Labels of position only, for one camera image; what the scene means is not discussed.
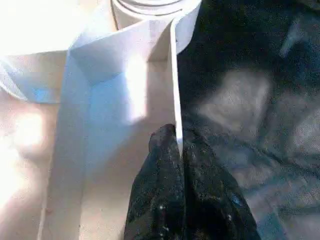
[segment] black cloth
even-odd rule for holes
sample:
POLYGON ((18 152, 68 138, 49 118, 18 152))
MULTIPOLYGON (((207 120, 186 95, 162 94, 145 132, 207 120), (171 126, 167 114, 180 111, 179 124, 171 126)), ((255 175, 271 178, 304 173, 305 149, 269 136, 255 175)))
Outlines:
POLYGON ((263 240, 320 236, 320 12, 306 2, 203 0, 178 55, 183 127, 237 180, 263 240))

